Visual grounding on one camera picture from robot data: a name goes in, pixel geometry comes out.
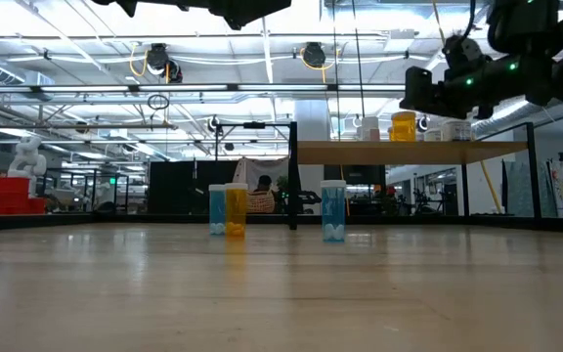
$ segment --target clear plastic cup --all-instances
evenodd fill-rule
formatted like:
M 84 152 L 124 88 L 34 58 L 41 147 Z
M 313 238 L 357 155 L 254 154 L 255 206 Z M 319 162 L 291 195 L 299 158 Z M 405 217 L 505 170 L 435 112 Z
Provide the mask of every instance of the clear plastic cup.
M 210 235 L 225 236 L 225 185 L 210 185 Z
M 246 227 L 246 184 L 225 185 L 225 235 L 244 239 Z
M 339 180 L 321 182 L 321 215 L 323 217 L 323 241 L 344 242 L 345 201 L 347 183 Z

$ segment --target white column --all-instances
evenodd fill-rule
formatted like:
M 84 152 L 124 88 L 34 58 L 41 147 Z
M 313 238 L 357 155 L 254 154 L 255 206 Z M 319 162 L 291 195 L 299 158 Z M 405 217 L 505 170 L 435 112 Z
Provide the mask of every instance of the white column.
M 299 141 L 329 140 L 329 108 L 327 100 L 299 100 L 294 102 L 294 119 L 297 121 Z M 321 181 L 324 178 L 322 165 L 299 165 L 301 189 L 314 191 L 321 196 Z M 319 204 L 312 205 L 315 214 L 321 214 Z

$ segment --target yellow container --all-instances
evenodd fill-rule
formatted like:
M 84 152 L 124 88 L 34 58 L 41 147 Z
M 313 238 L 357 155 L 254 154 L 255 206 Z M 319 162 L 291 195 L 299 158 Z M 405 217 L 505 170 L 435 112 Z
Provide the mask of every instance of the yellow container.
M 225 236 L 244 239 L 248 186 L 227 184 L 225 187 Z
M 392 115 L 392 142 L 416 141 L 416 113 L 411 111 L 397 112 Z

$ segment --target wooden floor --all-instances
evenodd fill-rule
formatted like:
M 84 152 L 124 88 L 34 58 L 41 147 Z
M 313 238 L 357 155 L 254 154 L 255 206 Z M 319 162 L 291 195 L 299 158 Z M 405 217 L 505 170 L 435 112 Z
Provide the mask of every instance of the wooden floor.
M 465 227 L 0 232 L 0 351 L 562 351 L 563 235 Z

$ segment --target wooden shelf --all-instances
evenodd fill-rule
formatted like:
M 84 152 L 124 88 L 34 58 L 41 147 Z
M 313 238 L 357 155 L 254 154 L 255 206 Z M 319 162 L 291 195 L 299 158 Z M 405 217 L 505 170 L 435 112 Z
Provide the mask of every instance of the wooden shelf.
M 525 142 L 299 142 L 304 165 L 460 165 L 521 152 Z

